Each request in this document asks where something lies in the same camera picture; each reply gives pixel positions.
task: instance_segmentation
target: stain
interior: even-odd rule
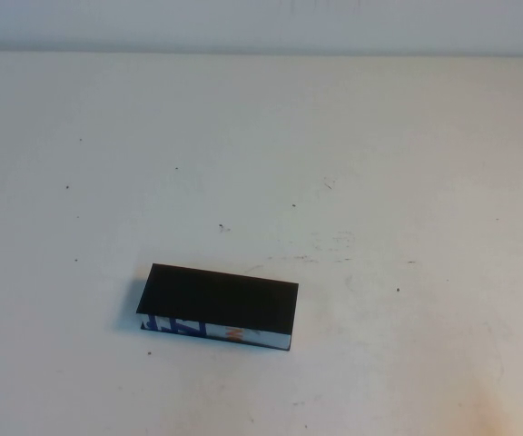
[[[331,179],[330,177],[324,177],[324,186],[326,186],[328,189],[332,189],[334,184],[336,183],[335,179]]]
[[[493,341],[494,348],[496,349],[496,354],[498,355],[498,361],[499,361],[498,383],[499,383],[499,382],[501,382],[502,377],[506,373],[506,368],[504,367],[504,361],[503,361],[503,359],[501,357],[501,352],[499,351],[498,339],[496,338],[496,335],[491,330],[491,326],[489,325],[488,322],[484,322],[484,325],[488,329],[489,336],[491,337],[491,340]]]
[[[346,287],[349,291],[354,292],[354,290],[352,289],[352,286],[351,286],[352,285],[352,276],[351,275],[349,275],[346,279],[344,279],[344,284],[346,285]]]
[[[304,254],[303,256],[294,256],[293,259],[296,259],[297,261],[303,261],[303,262],[310,262],[310,263],[318,263],[317,260],[312,259],[310,256]]]
[[[257,270],[258,268],[263,268],[263,265],[255,265],[252,268],[250,268],[249,270],[245,270],[243,273],[247,274],[247,273],[249,273],[249,272],[251,272],[253,270]]]

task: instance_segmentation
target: white table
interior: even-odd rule
[[[139,330],[151,263],[299,282],[291,351]],[[0,53],[0,435],[45,434],[523,436],[523,60]]]

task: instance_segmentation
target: rectangular box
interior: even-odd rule
[[[298,284],[153,264],[141,328],[289,350]]]

